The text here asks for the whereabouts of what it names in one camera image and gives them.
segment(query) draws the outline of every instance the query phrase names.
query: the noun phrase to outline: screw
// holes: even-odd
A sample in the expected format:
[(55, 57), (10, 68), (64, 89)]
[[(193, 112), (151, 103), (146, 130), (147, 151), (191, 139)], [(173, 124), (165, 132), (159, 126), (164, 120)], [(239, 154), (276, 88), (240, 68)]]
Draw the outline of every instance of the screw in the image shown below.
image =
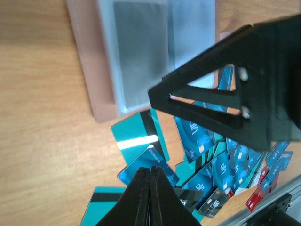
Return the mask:
[(242, 81), (248, 81), (249, 75), (248, 71), (244, 67), (240, 67), (239, 69), (239, 77)]
[(245, 119), (249, 119), (251, 116), (250, 116), (250, 110), (249, 108), (245, 107), (245, 106), (242, 106), (241, 108), (241, 115), (245, 118)]

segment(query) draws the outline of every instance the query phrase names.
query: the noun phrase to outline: red card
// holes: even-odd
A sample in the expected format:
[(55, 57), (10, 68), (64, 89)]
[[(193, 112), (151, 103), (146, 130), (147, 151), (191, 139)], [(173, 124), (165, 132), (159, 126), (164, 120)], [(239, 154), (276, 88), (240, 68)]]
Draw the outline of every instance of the red card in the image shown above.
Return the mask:
[(264, 192), (262, 187), (259, 186), (250, 199), (246, 202), (247, 208), (252, 213), (255, 207), (260, 203), (260, 201), (268, 194), (268, 192)]
[(260, 184), (263, 181), (263, 179), (266, 177), (268, 172), (269, 172), (269, 167), (268, 167), (268, 165), (266, 165), (261, 171), (258, 184)]
[[(266, 165), (263, 168), (263, 170), (262, 170), (262, 172), (260, 174), (259, 184), (263, 181), (263, 179), (266, 177), (266, 175), (268, 174), (268, 172), (269, 172), (269, 168)], [(270, 186), (270, 188), (269, 188), (269, 190), (267, 192), (264, 192), (263, 189), (262, 189), (262, 187), (258, 186), (258, 188), (256, 189), (256, 191), (253, 193), (253, 195), (246, 202), (246, 206), (250, 210), (251, 213), (256, 208), (256, 206), (258, 206), (258, 204), (260, 203), (260, 201), (276, 188), (276, 185), (277, 185), (277, 182), (278, 182), (278, 178), (279, 178), (279, 174), (275, 178), (275, 180), (273, 181), (272, 185)]]
[(232, 192), (231, 189), (229, 189), (229, 192), (227, 192), (227, 196), (228, 196), (229, 198), (231, 198), (233, 195), (234, 195), (234, 193)]

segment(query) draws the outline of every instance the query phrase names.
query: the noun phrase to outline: card chip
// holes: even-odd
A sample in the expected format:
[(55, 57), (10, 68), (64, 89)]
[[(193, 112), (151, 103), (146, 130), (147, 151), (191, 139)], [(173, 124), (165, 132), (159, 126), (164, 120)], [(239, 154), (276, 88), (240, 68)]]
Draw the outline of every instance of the card chip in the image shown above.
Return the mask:
[(204, 145), (202, 145), (201, 147), (199, 147), (198, 150), (199, 150), (200, 153), (202, 153), (205, 150)]

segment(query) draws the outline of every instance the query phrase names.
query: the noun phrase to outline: metal frame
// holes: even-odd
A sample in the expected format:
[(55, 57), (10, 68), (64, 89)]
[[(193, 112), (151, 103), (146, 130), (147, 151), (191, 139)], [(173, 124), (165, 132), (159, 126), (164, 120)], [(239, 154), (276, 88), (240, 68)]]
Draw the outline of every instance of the metal frame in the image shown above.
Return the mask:
[(277, 199), (279, 199), (284, 194), (289, 193), (292, 195), (291, 204), (300, 199), (301, 196), (301, 175), (295, 177), (290, 182), (276, 189), (272, 193), (270, 193), (267, 197), (265, 197), (262, 202), (259, 203), (257, 208), (250, 213), (248, 208), (244, 208), (239, 213), (233, 215), (231, 218), (219, 224), (220, 226), (246, 226), (248, 219), (274, 203)]

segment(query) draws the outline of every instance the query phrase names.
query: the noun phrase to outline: wood grain surface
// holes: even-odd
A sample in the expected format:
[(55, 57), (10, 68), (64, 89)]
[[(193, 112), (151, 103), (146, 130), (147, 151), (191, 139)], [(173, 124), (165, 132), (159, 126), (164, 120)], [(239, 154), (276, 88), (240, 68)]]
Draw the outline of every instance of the wood grain surface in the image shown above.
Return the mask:
[[(296, 0), (222, 0), (220, 30), (297, 13)], [(110, 126), (91, 114), (63, 0), (0, 0), (0, 225), (79, 225), (96, 186), (124, 186)], [(158, 113), (171, 160), (183, 160), (172, 116)], [(301, 172), (299, 144), (279, 185)], [(204, 225), (244, 207), (232, 198)]]

